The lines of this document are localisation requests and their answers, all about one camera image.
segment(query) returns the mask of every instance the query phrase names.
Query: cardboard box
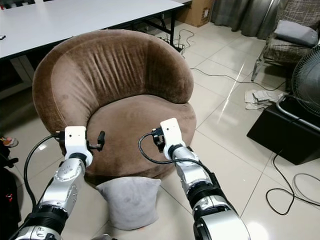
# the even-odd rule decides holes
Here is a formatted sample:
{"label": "cardboard box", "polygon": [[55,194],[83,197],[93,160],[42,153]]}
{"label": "cardboard box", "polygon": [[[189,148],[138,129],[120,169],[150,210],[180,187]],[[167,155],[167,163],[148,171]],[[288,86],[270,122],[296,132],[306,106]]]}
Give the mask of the cardboard box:
{"label": "cardboard box", "polygon": [[214,0],[193,0],[192,4],[177,12],[176,20],[201,27],[209,22]]}

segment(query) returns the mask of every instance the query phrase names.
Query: white table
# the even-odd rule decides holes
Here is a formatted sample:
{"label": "white table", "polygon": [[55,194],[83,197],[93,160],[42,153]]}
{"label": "white table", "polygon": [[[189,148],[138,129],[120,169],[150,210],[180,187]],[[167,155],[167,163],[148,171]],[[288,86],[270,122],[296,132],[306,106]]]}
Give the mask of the white table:
{"label": "white table", "polygon": [[182,6],[171,0],[54,0],[0,10],[0,35],[6,35],[0,59]]}

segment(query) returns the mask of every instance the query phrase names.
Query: black box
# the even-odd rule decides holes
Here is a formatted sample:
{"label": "black box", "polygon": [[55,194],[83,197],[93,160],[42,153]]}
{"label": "black box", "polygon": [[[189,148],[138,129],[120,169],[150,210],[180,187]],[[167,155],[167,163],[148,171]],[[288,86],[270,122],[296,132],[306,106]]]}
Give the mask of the black box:
{"label": "black box", "polygon": [[[320,127],[320,117],[305,110],[295,99],[281,103],[286,111]],[[279,111],[275,104],[266,108],[247,137],[279,153],[295,165],[320,158],[320,132]]]}

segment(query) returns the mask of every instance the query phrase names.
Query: power cord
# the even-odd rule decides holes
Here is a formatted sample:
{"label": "power cord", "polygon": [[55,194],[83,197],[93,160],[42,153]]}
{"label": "power cord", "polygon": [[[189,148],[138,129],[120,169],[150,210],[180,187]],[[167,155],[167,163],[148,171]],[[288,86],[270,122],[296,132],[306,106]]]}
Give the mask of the power cord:
{"label": "power cord", "polygon": [[149,157],[145,151],[143,150],[142,146],[141,146],[141,143],[142,141],[148,137],[148,136],[151,136],[152,135],[152,132],[148,132],[146,133],[145,135],[143,135],[142,137],[140,137],[139,141],[138,141],[138,148],[139,148],[139,151],[140,153],[142,154],[142,156],[144,156],[145,159],[149,160],[150,162],[154,163],[154,164],[174,164],[174,163],[178,163],[178,162],[191,162],[191,163],[194,163],[194,164],[198,164],[199,166],[201,166],[205,171],[206,173],[210,176],[212,173],[211,171],[209,170],[209,168],[207,168],[205,165],[203,165],[202,162],[200,161],[196,161],[196,160],[193,160],[193,159],[189,159],[189,158],[179,158],[179,159],[174,159],[174,160],[168,160],[168,161],[157,161],[157,160],[154,160],[152,159],[151,157]]}
{"label": "power cord", "polygon": [[30,198],[31,198],[31,202],[32,202],[32,212],[34,212],[34,210],[36,209],[37,206],[37,201],[35,198],[34,193],[32,192],[30,185],[29,185],[29,181],[28,181],[28,167],[29,167],[29,162],[31,160],[32,155],[35,153],[35,151],[37,150],[37,148],[43,144],[44,142],[48,141],[49,139],[55,138],[57,137],[58,134],[52,134],[49,136],[44,137],[42,140],[40,140],[29,152],[26,161],[24,163],[24,168],[23,168],[23,181],[24,181],[24,185],[26,188],[27,193],[29,194]]}
{"label": "power cord", "polygon": [[275,91],[275,90],[279,89],[283,84],[286,83],[286,82],[283,82],[279,86],[277,86],[276,88],[268,89],[268,88],[264,87],[263,85],[261,85],[261,84],[259,84],[257,82],[254,82],[254,81],[239,81],[239,80],[233,78],[232,76],[228,76],[228,75],[225,75],[225,74],[211,75],[211,74],[208,74],[208,73],[206,73],[206,72],[204,72],[204,71],[202,71],[202,70],[200,70],[198,68],[195,68],[195,67],[190,67],[190,69],[197,70],[197,71],[199,71],[199,72],[201,72],[201,73],[203,73],[203,74],[205,74],[207,76],[210,76],[210,77],[227,77],[227,78],[230,78],[231,80],[233,80],[233,81],[235,81],[235,82],[237,82],[239,84],[256,84],[259,87],[261,87],[261,88],[263,88],[264,90],[267,90],[267,91]]}
{"label": "power cord", "polygon": [[[290,122],[288,123],[288,125],[287,125],[287,131],[289,131],[289,126],[290,126],[293,122],[298,121],[299,119],[300,119],[300,118],[296,118],[296,119],[290,121]],[[285,183],[288,185],[290,191],[288,191],[287,189],[284,189],[284,188],[280,188],[280,187],[276,187],[276,188],[271,188],[271,189],[269,189],[269,190],[265,193],[265,199],[266,199],[266,202],[268,203],[269,207],[270,207],[275,213],[277,213],[277,214],[279,214],[279,215],[282,215],[282,216],[287,215],[287,214],[289,213],[292,205],[294,204],[295,199],[299,199],[299,200],[301,200],[301,201],[304,202],[304,203],[308,203],[308,204],[311,204],[311,205],[315,205],[315,206],[320,207],[320,202],[314,201],[314,200],[310,199],[309,197],[305,196],[305,195],[300,191],[300,189],[298,188],[297,182],[296,182],[297,176],[300,176],[300,175],[305,175],[305,176],[312,177],[312,178],[316,179],[316,180],[319,181],[319,182],[320,182],[320,179],[317,178],[317,177],[315,177],[315,176],[312,176],[312,175],[310,175],[310,174],[307,174],[307,173],[298,173],[298,174],[296,174],[296,175],[293,177],[293,186],[294,186],[294,188],[298,191],[298,193],[300,193],[304,198],[297,196],[296,192],[294,191],[293,187],[292,187],[291,184],[289,183],[288,179],[287,179],[287,178],[285,177],[285,175],[281,172],[281,170],[277,167],[276,162],[275,162],[277,156],[278,156],[279,154],[281,154],[283,150],[284,150],[284,148],[282,148],[282,149],[272,158],[272,162],[271,162],[271,163],[272,163],[272,166],[275,168],[275,170],[276,170],[276,171],[281,175],[281,177],[284,179],[284,181],[285,181]],[[287,193],[287,194],[289,194],[289,195],[292,196],[291,202],[290,202],[290,204],[289,204],[289,206],[288,206],[288,208],[287,208],[287,210],[286,210],[285,212],[280,212],[280,211],[276,210],[276,209],[272,206],[272,204],[270,203],[269,193],[271,193],[272,191],[282,191],[282,192],[285,192],[285,193]]]}

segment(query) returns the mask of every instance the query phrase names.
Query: white tile floor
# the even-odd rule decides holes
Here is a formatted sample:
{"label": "white tile floor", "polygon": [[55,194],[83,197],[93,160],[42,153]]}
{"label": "white tile floor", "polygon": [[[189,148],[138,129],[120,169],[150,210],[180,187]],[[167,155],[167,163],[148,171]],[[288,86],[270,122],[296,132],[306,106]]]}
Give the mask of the white tile floor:
{"label": "white tile floor", "polygon": [[[189,39],[191,47],[184,54],[191,68],[197,67],[208,74],[238,77],[239,81],[250,80],[256,56],[265,44],[263,40],[245,37],[240,32],[232,32],[230,28],[214,26],[212,23],[196,28],[178,22],[176,29],[195,33]],[[182,42],[189,35],[182,31]],[[247,224],[252,240],[319,239],[320,208],[296,201],[287,216],[280,216],[266,203],[265,193],[269,188],[287,186],[271,166],[272,152],[246,137],[261,111],[245,110],[245,91],[261,88],[251,83],[235,83],[225,76],[210,77],[196,70],[192,70],[192,73],[194,90],[190,103],[197,116],[197,129],[191,146],[200,159],[216,172],[226,195]],[[257,82],[268,88],[276,87],[284,80],[281,69],[269,66],[264,66],[257,76]],[[19,201],[24,218],[31,209],[31,201],[22,181],[24,159],[29,149],[48,132],[36,117],[11,126],[6,134],[20,141],[19,146],[12,149],[11,155],[20,159],[12,171],[18,178]],[[37,198],[57,168],[61,156],[54,141],[43,145],[43,149],[35,154],[29,168],[29,179]],[[289,181],[299,172],[320,178],[320,159],[302,165],[293,165],[281,157],[276,161]],[[305,194],[320,201],[318,182],[301,177],[298,184]],[[290,198],[275,192],[271,201],[283,211]],[[93,236],[109,233],[119,240],[194,239],[191,208],[175,172],[161,184],[157,211],[159,219],[147,227],[134,231],[117,230],[107,223],[104,199],[96,190],[85,185],[62,237],[64,240],[89,240]]]}

